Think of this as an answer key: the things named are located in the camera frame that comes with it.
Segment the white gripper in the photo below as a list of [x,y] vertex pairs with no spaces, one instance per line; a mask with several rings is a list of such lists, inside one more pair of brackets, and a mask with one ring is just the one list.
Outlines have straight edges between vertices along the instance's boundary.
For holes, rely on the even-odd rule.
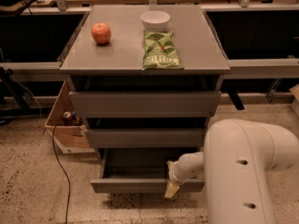
[[183,185],[189,179],[200,173],[200,163],[192,158],[180,157],[177,161],[168,161],[169,180],[166,185],[164,197],[171,199],[179,191],[179,185]]

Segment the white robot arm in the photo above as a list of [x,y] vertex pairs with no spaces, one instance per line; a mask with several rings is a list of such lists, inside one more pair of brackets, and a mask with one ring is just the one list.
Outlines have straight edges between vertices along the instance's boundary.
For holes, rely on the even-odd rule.
[[224,119],[211,125],[204,150],[168,165],[165,197],[199,173],[205,175],[209,224],[275,224],[265,172],[299,162],[299,140],[268,123]]

